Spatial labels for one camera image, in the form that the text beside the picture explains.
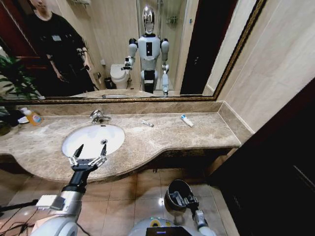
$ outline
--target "trash can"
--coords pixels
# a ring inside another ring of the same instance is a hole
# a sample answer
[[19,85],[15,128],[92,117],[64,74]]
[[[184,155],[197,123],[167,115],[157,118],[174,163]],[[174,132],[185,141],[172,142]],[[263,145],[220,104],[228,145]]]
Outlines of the trash can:
[[104,82],[107,89],[116,89],[116,84],[112,81],[111,77],[105,78]]
[[176,179],[168,186],[165,193],[165,201],[172,209],[183,210],[187,207],[183,198],[186,198],[191,194],[192,192],[189,185],[181,179]]

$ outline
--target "faucet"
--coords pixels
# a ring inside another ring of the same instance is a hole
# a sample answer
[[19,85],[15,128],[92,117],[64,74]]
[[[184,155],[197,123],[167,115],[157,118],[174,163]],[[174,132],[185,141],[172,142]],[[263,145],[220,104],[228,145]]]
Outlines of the faucet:
[[95,110],[90,114],[90,118],[92,118],[92,124],[95,124],[97,122],[102,123],[103,121],[109,121],[112,118],[111,117],[106,117],[103,115],[103,113],[100,110]]

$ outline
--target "name badge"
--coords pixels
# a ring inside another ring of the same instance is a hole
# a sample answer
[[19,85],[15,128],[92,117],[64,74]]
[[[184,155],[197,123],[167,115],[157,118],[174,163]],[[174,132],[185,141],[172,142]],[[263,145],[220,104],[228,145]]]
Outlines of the name badge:
[[59,35],[52,35],[52,38],[54,41],[61,41],[61,38]]

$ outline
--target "toilet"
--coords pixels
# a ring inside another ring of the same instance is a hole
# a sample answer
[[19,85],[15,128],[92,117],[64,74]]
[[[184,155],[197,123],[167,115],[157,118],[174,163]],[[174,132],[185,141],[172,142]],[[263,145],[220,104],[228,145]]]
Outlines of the toilet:
[[129,70],[121,70],[122,67],[124,64],[112,64],[110,67],[110,77],[117,89],[126,89],[130,77]]

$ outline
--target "yellow label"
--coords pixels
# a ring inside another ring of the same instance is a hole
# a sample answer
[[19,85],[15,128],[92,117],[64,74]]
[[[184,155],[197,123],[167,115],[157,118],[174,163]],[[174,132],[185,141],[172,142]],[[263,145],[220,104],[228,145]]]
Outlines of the yellow label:
[[156,219],[150,222],[150,227],[160,227],[160,226],[161,226],[161,223]]

